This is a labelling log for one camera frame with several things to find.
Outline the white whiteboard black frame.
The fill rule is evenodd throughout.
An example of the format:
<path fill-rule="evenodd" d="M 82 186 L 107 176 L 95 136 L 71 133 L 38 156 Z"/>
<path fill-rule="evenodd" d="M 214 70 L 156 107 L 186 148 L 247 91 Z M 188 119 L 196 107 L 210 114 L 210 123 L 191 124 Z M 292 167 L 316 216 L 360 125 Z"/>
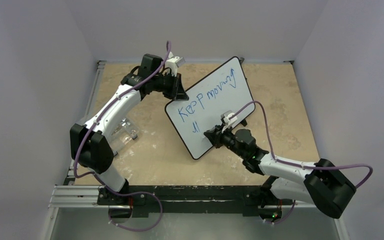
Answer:
<path fill-rule="evenodd" d="M 222 114 L 241 112 L 236 127 L 254 110 L 254 100 L 241 61 L 233 56 L 186 90 L 188 100 L 170 101 L 164 108 L 187 151 L 194 160 L 212 148 L 205 131 L 222 123 Z"/>

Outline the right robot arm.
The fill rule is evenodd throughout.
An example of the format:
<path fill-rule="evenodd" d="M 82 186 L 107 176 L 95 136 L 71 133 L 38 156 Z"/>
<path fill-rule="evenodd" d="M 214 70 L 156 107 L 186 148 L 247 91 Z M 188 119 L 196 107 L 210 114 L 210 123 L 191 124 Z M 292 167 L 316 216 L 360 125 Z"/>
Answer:
<path fill-rule="evenodd" d="M 257 145 L 248 129 L 223 129 L 216 125 L 204 132 L 215 148 L 225 147 L 241 158 L 251 173 L 270 176 L 260 196 L 268 204 L 290 199 L 313 204 L 326 216 L 338 219 L 357 191 L 357 187 L 331 161 L 302 162 L 277 157 Z"/>

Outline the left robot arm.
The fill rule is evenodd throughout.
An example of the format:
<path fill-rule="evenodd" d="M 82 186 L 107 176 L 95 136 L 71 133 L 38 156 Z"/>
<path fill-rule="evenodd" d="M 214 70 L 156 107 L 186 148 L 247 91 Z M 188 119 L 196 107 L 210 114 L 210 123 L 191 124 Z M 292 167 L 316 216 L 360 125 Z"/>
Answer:
<path fill-rule="evenodd" d="M 160 92 L 167 99 L 189 99 L 178 72 L 185 60 L 169 52 L 161 58 L 145 54 L 141 63 L 124 76 L 114 95 L 91 119 L 75 123 L 69 131 L 71 157 L 74 165 L 81 165 L 97 177 L 109 197 L 118 205 L 129 199 L 129 183 L 113 164 L 115 151 L 110 137 L 128 112 L 152 92 Z"/>

